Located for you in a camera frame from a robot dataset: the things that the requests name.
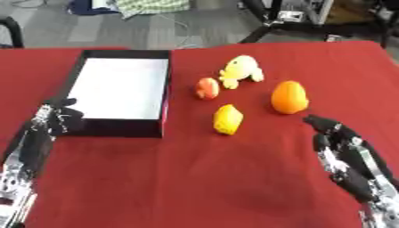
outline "yellow plush toy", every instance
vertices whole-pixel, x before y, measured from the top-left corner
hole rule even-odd
[[[247,77],[251,77],[256,82],[264,80],[264,74],[258,67],[257,61],[247,55],[231,60],[224,70],[220,70],[220,76],[219,80],[227,89],[236,89],[239,86],[239,80]]]
[[[233,135],[239,128],[244,115],[231,104],[221,107],[214,116],[214,129],[222,134]]]

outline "yellow lemon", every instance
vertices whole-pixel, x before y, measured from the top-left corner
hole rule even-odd
[[[244,115],[232,104],[224,105],[214,115],[214,129],[222,134],[233,135],[243,119]]]

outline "orange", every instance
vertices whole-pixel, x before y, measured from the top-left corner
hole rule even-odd
[[[283,114],[294,114],[309,105],[306,92],[298,82],[285,81],[277,85],[272,94],[272,106]]]
[[[219,95],[219,84],[211,77],[202,78],[195,86],[195,93],[200,99],[210,100]]]

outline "metal robotic hand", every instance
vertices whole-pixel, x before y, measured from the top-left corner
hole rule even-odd
[[[333,119],[309,115],[317,151],[330,179],[362,204],[364,228],[399,228],[399,182],[372,146]]]
[[[44,102],[4,152],[0,173],[0,228],[21,228],[35,202],[35,178],[56,136],[82,126],[83,113],[67,108],[75,99]]]

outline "red apple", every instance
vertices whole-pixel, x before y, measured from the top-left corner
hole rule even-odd
[[[195,92],[200,99],[211,100],[219,95],[219,84],[211,77],[202,78],[195,86]]]

